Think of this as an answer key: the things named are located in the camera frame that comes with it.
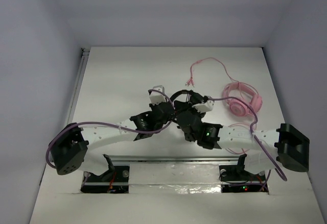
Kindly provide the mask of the black headphones with cable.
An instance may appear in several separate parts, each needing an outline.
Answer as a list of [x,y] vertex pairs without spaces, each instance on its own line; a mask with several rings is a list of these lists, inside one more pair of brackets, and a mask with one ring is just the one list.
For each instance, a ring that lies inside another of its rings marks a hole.
[[207,99],[205,99],[201,94],[194,92],[192,90],[186,90],[186,89],[175,92],[170,97],[170,100],[174,104],[175,114],[176,114],[176,101],[190,102],[193,105],[207,101]]

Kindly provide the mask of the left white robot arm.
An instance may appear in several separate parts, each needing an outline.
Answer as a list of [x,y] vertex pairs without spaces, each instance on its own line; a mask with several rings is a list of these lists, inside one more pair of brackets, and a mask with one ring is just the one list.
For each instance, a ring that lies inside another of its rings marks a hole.
[[76,170],[91,172],[102,180],[113,176],[108,146],[151,137],[166,128],[175,113],[171,103],[150,105],[151,111],[117,124],[82,122],[67,125],[50,143],[53,167],[63,176]]

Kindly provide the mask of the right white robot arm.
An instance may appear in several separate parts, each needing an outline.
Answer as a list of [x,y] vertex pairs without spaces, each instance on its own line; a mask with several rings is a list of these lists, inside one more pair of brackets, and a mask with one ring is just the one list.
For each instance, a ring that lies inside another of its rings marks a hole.
[[212,149],[243,148],[256,153],[239,158],[236,174],[246,180],[261,171],[282,167],[295,172],[308,172],[310,140],[298,129],[282,123],[275,130],[235,129],[202,121],[204,105],[176,112],[175,118],[187,141]]

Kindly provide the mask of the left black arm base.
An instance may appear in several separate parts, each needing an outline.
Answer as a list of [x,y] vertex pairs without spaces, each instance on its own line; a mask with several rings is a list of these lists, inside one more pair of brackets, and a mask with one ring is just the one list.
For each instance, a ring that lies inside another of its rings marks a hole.
[[107,170],[101,175],[85,172],[80,191],[82,193],[129,193],[129,165],[114,166],[110,157],[103,155],[107,162]]

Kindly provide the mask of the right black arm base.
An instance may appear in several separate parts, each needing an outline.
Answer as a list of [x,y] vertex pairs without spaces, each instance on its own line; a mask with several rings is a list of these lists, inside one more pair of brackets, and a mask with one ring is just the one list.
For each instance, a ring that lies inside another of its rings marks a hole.
[[265,173],[255,175],[245,170],[246,157],[242,154],[237,164],[219,166],[222,193],[269,192]]

